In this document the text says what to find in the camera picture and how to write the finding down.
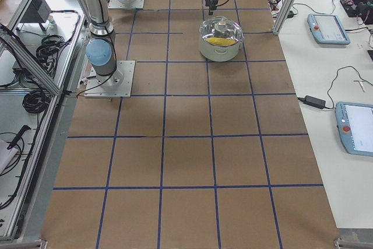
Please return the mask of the blue teach pendant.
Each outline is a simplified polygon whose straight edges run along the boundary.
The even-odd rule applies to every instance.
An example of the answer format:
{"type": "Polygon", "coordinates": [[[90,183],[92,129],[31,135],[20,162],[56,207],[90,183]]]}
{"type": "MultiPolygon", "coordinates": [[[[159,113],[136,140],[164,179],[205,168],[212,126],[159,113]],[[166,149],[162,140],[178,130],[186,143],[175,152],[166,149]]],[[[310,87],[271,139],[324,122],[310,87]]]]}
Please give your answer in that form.
{"type": "Polygon", "coordinates": [[[315,41],[322,45],[349,45],[350,39],[336,15],[309,14],[309,29],[315,41]]]}
{"type": "Polygon", "coordinates": [[[337,129],[347,153],[372,157],[372,105],[338,102],[337,129]]]}

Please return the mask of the aluminium side frame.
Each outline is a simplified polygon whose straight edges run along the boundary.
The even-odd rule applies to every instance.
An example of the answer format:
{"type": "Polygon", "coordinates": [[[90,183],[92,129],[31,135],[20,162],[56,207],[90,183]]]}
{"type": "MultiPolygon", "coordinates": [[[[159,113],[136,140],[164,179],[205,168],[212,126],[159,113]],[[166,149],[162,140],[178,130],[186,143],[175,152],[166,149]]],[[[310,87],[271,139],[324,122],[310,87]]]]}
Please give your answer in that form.
{"type": "MultiPolygon", "coordinates": [[[[30,3],[31,0],[2,0],[1,24],[15,31],[30,3]]],[[[45,92],[52,91],[48,108],[39,114],[28,113],[24,109],[24,97],[37,89],[36,85],[22,82],[1,89],[1,139],[9,143],[23,126],[29,127],[15,146],[18,152],[10,161],[10,168],[1,173],[1,241],[3,242],[15,239],[19,228],[17,224],[22,215],[44,138],[62,93],[74,48],[85,21],[83,12],[78,8],[52,13],[52,16],[56,21],[53,32],[61,33],[71,43],[60,53],[55,77],[50,77],[37,64],[32,64],[29,70],[30,73],[35,74],[34,80],[45,92]]]]}

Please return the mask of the far blue teach pendant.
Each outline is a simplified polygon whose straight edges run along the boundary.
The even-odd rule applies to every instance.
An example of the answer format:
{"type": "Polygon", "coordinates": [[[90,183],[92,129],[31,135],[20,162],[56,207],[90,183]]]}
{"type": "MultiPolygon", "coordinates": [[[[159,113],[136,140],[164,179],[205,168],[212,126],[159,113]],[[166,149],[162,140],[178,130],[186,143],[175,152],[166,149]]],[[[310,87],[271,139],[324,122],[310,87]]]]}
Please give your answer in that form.
{"type": "Polygon", "coordinates": [[[322,45],[349,45],[350,39],[336,15],[309,14],[309,29],[315,41],[322,45]]]}

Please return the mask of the pale green cooking pot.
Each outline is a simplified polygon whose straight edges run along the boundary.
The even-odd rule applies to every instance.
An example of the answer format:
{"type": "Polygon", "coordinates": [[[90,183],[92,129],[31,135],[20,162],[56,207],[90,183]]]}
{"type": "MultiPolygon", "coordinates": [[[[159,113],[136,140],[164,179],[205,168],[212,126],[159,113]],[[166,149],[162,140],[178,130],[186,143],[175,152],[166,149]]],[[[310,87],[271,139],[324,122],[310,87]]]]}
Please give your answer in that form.
{"type": "Polygon", "coordinates": [[[242,42],[229,47],[218,47],[203,41],[199,35],[199,51],[208,60],[225,62],[237,56],[242,42]]]}

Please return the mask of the black power adapter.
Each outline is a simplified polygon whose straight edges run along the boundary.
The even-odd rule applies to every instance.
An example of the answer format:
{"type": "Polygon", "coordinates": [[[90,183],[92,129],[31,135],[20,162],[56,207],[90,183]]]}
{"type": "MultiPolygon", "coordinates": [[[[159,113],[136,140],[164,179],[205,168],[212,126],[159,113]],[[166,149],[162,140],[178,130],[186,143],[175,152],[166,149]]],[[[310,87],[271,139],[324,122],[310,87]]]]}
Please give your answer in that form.
{"type": "Polygon", "coordinates": [[[326,101],[313,96],[305,96],[303,103],[311,107],[324,109],[326,101]]]}

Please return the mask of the brown paper table mat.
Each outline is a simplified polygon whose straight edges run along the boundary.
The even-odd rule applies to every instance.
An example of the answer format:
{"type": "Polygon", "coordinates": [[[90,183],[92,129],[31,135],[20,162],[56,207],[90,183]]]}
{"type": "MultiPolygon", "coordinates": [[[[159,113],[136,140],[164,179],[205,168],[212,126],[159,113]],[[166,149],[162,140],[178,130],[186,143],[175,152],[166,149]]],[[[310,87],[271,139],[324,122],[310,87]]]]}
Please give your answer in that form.
{"type": "Polygon", "coordinates": [[[267,0],[220,0],[244,46],[198,50],[203,0],[111,11],[124,99],[73,97],[49,248],[333,248],[338,231],[267,0]]]}

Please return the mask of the glass pot lid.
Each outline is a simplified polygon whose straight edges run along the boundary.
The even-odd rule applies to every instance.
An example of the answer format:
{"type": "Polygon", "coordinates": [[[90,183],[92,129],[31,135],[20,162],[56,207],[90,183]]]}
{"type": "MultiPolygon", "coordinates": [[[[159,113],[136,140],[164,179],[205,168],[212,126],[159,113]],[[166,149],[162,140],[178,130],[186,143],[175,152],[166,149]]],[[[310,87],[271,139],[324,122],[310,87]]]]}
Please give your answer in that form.
{"type": "Polygon", "coordinates": [[[232,38],[236,41],[235,44],[238,44],[244,39],[239,24],[224,16],[216,16],[205,20],[199,28],[199,34],[203,41],[208,37],[222,37],[232,38]]]}

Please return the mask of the yellow corn cob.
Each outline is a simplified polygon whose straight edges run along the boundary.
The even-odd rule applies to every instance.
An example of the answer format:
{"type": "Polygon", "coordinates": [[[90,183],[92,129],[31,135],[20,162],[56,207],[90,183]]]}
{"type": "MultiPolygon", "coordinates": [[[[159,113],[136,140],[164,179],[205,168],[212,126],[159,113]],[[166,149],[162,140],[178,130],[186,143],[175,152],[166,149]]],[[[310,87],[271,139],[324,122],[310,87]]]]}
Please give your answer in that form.
{"type": "Polygon", "coordinates": [[[211,45],[228,47],[234,45],[236,41],[232,38],[222,38],[222,37],[208,37],[205,41],[211,45]]]}

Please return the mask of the near blue teach pendant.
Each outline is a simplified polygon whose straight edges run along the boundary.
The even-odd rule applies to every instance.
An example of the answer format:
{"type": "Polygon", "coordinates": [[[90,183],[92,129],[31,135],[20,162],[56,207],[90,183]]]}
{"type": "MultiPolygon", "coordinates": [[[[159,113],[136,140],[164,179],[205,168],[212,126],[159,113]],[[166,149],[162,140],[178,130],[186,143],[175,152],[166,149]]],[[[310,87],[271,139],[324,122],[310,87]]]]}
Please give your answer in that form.
{"type": "Polygon", "coordinates": [[[338,102],[337,129],[347,153],[372,157],[372,105],[338,102]]]}

